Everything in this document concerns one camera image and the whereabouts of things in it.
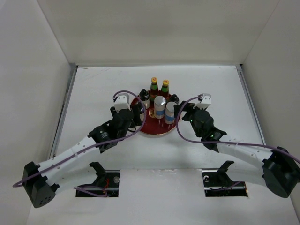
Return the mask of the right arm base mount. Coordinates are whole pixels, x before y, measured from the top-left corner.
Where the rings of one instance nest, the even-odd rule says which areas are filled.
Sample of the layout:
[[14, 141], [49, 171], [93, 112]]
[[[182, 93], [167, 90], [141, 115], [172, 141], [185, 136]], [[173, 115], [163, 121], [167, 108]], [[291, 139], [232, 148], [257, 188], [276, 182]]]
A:
[[225, 161], [219, 168], [202, 170], [204, 194], [206, 197], [248, 197], [245, 182], [232, 181], [227, 175], [233, 161]]

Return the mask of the red sauce bottle yellow cap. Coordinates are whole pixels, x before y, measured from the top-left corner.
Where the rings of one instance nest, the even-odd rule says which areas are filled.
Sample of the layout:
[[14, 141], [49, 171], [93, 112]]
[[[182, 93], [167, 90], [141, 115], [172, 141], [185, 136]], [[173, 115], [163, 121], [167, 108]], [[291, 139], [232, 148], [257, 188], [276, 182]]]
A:
[[150, 85], [150, 101], [153, 102], [154, 99], [158, 96], [159, 88], [158, 88], [158, 79], [156, 77], [151, 78]]

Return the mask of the white spice jar black cap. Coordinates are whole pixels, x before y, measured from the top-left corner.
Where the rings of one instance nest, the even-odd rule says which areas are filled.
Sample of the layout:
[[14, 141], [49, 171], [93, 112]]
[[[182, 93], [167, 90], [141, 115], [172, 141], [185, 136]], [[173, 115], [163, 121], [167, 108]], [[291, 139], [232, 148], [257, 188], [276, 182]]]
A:
[[150, 94], [146, 89], [142, 89], [139, 93], [139, 98], [145, 105], [146, 109], [150, 107]]

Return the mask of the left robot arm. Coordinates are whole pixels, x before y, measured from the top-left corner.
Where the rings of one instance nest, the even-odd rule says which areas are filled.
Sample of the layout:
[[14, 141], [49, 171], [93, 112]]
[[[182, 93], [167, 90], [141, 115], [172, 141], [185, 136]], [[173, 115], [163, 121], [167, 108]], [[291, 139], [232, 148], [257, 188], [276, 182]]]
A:
[[143, 112], [142, 104], [120, 110], [113, 106], [112, 119], [94, 128], [75, 146], [39, 164], [26, 164], [21, 184], [33, 207], [43, 207], [65, 189], [102, 186], [106, 171], [94, 157], [123, 141], [128, 131], [135, 133], [143, 123]]

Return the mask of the small jar black cap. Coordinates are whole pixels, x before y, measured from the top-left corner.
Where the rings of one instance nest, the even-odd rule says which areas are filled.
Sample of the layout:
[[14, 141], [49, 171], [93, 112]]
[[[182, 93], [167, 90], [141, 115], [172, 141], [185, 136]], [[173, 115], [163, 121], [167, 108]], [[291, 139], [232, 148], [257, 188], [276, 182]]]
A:
[[140, 114], [140, 120], [141, 120], [141, 122], [143, 122], [144, 117], [145, 117], [144, 104], [141, 102], [138, 102], [137, 105], [138, 105], [138, 110], [139, 110], [139, 114]]

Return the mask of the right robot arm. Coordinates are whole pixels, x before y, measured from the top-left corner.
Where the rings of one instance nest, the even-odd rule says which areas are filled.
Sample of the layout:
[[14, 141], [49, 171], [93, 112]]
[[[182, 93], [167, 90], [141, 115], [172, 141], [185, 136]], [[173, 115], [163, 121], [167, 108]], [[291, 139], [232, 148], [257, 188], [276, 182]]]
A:
[[217, 180], [229, 185], [234, 180], [267, 187], [275, 195], [287, 198], [300, 181], [300, 161], [286, 149], [234, 140], [214, 126], [214, 119], [200, 104], [182, 101], [174, 106], [176, 120], [188, 121], [199, 138], [198, 143], [217, 153], [233, 156], [257, 168], [256, 172], [232, 167], [226, 161], [218, 170]]

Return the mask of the brown spice jar black cap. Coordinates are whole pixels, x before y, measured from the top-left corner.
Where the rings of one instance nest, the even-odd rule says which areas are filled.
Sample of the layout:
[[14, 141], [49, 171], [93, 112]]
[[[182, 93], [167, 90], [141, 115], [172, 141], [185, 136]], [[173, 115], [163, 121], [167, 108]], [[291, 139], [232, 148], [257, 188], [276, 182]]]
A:
[[176, 94], [173, 94], [169, 97], [169, 102], [174, 102], [178, 105], [180, 102], [180, 99]]

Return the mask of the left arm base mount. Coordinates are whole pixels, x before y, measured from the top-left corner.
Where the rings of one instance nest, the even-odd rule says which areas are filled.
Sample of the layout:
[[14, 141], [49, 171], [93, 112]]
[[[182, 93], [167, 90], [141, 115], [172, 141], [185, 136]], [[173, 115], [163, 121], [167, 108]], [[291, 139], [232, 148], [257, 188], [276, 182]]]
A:
[[85, 182], [76, 188], [76, 197], [118, 197], [120, 170], [105, 170], [99, 162], [92, 162], [92, 182]]

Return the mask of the silver cap blue label jar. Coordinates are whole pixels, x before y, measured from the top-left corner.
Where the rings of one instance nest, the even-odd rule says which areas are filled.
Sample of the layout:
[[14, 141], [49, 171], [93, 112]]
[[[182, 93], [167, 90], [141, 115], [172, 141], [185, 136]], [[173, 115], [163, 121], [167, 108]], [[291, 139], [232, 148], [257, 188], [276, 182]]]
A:
[[154, 99], [154, 115], [155, 118], [161, 119], [165, 115], [166, 98], [163, 96], [156, 96]]

